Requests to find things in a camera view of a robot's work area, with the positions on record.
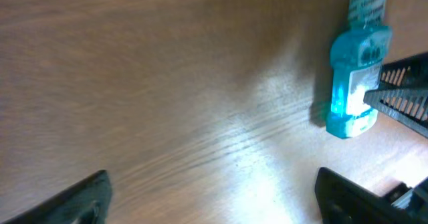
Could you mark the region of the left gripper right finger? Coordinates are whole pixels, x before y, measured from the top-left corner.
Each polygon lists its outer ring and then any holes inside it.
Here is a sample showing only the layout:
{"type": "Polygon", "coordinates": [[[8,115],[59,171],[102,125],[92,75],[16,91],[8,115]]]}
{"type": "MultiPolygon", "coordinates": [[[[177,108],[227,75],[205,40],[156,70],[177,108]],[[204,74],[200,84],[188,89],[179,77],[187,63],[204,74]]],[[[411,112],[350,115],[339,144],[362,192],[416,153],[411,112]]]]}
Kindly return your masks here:
{"type": "Polygon", "coordinates": [[[318,170],[314,187],[323,223],[417,223],[418,218],[393,206],[410,190],[400,183],[380,197],[326,167],[318,170]]]}

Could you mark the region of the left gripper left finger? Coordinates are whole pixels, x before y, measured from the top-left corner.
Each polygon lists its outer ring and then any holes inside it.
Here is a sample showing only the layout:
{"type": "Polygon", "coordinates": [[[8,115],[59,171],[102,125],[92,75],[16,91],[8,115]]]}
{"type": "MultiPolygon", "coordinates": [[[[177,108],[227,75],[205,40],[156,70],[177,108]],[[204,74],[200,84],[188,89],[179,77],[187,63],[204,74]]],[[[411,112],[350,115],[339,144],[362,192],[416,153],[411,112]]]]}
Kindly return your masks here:
{"type": "Polygon", "coordinates": [[[103,224],[112,199],[108,172],[100,170],[5,224],[103,224]]]}

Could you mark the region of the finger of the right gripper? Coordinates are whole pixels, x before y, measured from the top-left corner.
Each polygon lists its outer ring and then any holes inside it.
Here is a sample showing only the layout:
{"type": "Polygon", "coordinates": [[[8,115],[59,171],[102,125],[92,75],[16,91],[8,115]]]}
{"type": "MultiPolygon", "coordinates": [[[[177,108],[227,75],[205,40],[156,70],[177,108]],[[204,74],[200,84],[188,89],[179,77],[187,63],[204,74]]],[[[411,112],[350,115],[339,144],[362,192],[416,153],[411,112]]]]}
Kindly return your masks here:
{"type": "Polygon", "coordinates": [[[427,87],[427,52],[385,64],[379,88],[427,87]]]}
{"type": "Polygon", "coordinates": [[[371,90],[364,103],[427,138],[427,89],[371,90]]]}

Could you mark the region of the teal mouthwash bottle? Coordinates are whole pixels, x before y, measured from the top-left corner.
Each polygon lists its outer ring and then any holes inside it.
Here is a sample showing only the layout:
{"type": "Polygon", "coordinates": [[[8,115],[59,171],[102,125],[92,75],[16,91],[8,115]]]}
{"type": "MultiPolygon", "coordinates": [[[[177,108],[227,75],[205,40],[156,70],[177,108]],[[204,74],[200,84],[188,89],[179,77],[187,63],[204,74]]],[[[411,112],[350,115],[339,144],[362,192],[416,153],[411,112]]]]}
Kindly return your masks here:
{"type": "Polygon", "coordinates": [[[348,29],[332,44],[334,74],[326,130],[336,137],[353,138],[377,121],[378,111],[364,103],[364,95],[379,87],[393,36],[384,24],[386,4],[387,0],[350,0],[348,29]]]}

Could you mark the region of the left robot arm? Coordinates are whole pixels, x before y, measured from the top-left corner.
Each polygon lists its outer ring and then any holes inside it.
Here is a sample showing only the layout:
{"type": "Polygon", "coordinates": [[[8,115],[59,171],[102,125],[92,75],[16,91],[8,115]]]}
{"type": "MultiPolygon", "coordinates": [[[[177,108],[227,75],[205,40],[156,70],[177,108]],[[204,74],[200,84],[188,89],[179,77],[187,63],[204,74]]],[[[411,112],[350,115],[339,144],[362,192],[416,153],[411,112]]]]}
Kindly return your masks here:
{"type": "MultiPolygon", "coordinates": [[[[380,197],[322,167],[314,192],[323,223],[427,222],[426,180],[416,187],[400,183],[380,197]]],[[[103,224],[111,198],[108,173],[100,170],[6,223],[103,224]]]]}

